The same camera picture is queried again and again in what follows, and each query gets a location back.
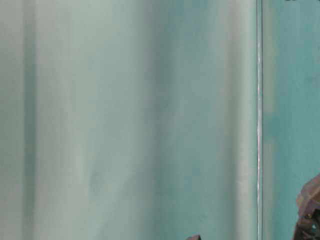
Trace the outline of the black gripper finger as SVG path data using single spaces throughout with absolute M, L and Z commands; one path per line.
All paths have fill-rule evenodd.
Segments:
M 199 234 L 189 236 L 187 240 L 202 240 Z

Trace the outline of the dark lower gripper body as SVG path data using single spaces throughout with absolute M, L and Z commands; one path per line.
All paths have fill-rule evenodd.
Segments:
M 296 198 L 298 220 L 293 240 L 320 239 L 320 175 L 316 175 L 302 187 Z

